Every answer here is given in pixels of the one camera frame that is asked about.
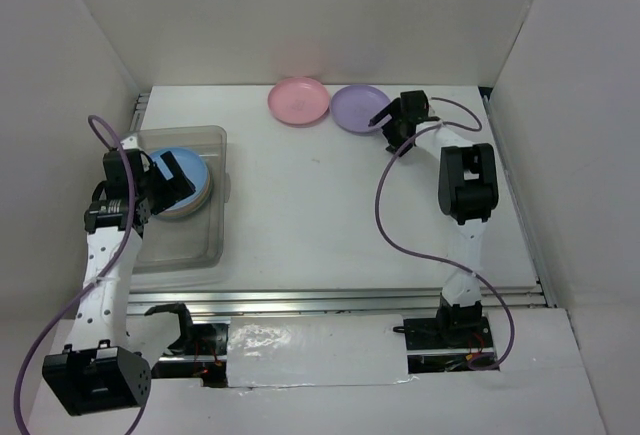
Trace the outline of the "cream plastic plate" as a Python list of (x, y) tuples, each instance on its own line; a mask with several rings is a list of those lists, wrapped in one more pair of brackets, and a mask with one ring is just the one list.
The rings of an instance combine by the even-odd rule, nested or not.
[(209, 195), (211, 194), (212, 188), (212, 177), (208, 174), (204, 183), (197, 187), (197, 190), (193, 195), (187, 197), (185, 200), (177, 202), (169, 209), (158, 214), (157, 218), (173, 220), (191, 215), (206, 203)]

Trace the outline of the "blue plastic plate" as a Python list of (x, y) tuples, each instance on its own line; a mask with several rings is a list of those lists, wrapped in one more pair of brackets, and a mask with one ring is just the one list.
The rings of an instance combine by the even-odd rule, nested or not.
[(200, 199), (205, 195), (210, 185), (209, 169), (205, 161), (193, 150), (183, 147), (168, 147), (156, 150), (150, 154), (151, 159), (156, 163), (165, 179), (173, 177), (168, 166), (162, 159), (165, 152), (171, 152), (182, 169), (186, 178), (194, 186), (195, 192), (189, 197), (176, 202), (162, 215), (177, 215), (180, 212), (186, 213), (195, 209), (200, 203)]

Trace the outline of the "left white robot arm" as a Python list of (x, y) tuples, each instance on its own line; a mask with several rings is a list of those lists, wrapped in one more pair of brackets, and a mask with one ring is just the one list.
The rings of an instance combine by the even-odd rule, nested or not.
[(71, 416), (142, 407), (151, 391), (151, 369), (166, 352), (189, 352), (197, 329), (183, 303), (156, 305), (154, 317), (170, 321), (130, 337), (127, 307), (134, 265), (149, 219), (195, 192), (173, 153), (110, 149), (105, 178), (84, 213), (88, 261), (83, 294), (59, 354), (48, 355), (42, 376)]

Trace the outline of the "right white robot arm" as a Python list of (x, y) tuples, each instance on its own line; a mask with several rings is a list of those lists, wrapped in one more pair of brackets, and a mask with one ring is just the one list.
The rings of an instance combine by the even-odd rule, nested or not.
[[(474, 124), (447, 121), (437, 117), (430, 99), (422, 90), (405, 91), (370, 119), (371, 126), (380, 123), (392, 158), (383, 170), (374, 198), (374, 218), (383, 239), (396, 250), (451, 268), (439, 296), (435, 319), (427, 322), (405, 322), (394, 331), (407, 341), (433, 340), (455, 347), (467, 343), (471, 348), (483, 346), (481, 324), (483, 307), (478, 278), (482, 237), (492, 212), (499, 201), (499, 187), (494, 148), (489, 143), (474, 143), (455, 130), (478, 133), (480, 118), (466, 106), (438, 97), (438, 102), (453, 105), (466, 112)], [(384, 230), (380, 214), (382, 190), (396, 160), (425, 137), (426, 150), (439, 163), (437, 202), (441, 213), (453, 222), (449, 247), (456, 255), (445, 257), (420, 254), (401, 247)]]

